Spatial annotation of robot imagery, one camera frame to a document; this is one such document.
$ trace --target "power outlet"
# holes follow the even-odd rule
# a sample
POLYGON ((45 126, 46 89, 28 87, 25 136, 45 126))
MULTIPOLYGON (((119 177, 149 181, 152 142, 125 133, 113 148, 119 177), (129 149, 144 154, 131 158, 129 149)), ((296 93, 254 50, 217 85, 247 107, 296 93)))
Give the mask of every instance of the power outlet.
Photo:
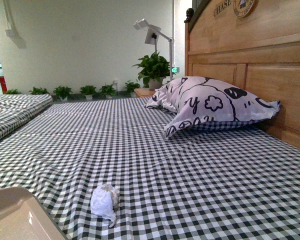
POLYGON ((8 38, 13 38, 16 36, 16 32, 12 29, 6 29, 5 30, 5 35, 8 37, 8 38))
POLYGON ((116 88, 116 95, 118 96, 118 95, 119 95, 119 92, 118 92, 118 80, 117 80, 117 79, 113 80, 113 85, 115 85, 115 88, 116 88))

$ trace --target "round emblem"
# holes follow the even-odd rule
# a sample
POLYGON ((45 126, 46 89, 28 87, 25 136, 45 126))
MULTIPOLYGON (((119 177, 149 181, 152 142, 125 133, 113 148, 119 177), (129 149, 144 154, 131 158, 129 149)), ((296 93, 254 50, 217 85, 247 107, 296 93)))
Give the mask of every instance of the round emblem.
POLYGON ((238 18, 244 18, 252 12, 256 4, 257 0, 233 0, 233 10, 238 18))

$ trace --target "pillow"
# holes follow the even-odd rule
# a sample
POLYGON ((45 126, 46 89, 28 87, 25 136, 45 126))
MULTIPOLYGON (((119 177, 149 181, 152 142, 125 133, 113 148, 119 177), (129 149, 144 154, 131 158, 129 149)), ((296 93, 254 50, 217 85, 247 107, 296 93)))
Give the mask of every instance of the pillow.
POLYGON ((271 119, 280 110, 280 102, 265 102, 220 80, 188 76, 162 86, 145 107, 176 113, 164 127, 168 138, 195 125, 201 125, 204 130, 225 130, 271 119))

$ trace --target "crumpled tissue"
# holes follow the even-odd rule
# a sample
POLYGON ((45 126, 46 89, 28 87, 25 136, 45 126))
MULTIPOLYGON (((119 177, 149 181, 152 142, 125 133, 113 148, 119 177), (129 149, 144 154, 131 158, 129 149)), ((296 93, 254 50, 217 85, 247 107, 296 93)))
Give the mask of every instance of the crumpled tissue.
POLYGON ((109 228, 112 228, 117 222, 117 215, 113 207, 118 203, 118 196, 119 190, 110 184, 99 185, 92 193, 91 213, 111 220, 112 224, 109 228))

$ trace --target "headboard panel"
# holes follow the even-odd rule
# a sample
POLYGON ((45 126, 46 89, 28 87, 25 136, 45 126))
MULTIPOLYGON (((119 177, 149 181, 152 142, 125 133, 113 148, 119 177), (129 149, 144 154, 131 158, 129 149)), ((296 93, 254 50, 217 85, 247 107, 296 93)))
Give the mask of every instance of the headboard panel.
POLYGON ((191 32, 186 23, 186 75, 280 100, 278 116, 258 126, 300 148, 300 0, 259 0, 245 18, 235 15, 236 2, 211 0, 191 32))

